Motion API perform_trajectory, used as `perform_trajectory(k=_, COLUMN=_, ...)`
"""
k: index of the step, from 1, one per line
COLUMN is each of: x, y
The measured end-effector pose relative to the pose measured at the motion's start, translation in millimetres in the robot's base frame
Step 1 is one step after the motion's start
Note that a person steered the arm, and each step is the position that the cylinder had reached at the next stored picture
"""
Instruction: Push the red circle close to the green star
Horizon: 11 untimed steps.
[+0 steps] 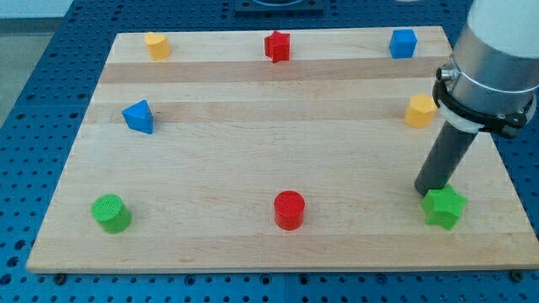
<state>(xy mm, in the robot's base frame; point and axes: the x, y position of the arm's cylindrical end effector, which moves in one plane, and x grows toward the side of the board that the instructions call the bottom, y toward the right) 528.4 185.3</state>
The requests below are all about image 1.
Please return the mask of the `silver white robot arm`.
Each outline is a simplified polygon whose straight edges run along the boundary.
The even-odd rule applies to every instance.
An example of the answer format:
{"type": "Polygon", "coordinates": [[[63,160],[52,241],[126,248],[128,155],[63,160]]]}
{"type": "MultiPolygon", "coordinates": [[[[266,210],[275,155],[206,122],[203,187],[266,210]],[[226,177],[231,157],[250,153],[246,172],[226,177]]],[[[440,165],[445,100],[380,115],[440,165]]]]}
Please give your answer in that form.
{"type": "Polygon", "coordinates": [[[433,97],[461,132],[517,136],[536,111],[538,0],[475,0],[433,97]]]}

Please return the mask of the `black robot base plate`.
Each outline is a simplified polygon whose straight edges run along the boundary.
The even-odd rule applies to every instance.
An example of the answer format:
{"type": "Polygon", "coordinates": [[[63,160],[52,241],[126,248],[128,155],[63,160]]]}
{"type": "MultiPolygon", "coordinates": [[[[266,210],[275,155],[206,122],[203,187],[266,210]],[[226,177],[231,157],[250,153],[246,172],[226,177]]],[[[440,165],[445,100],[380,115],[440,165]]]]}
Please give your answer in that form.
{"type": "Polygon", "coordinates": [[[325,0],[234,0],[235,14],[251,13],[321,13],[325,0]]]}

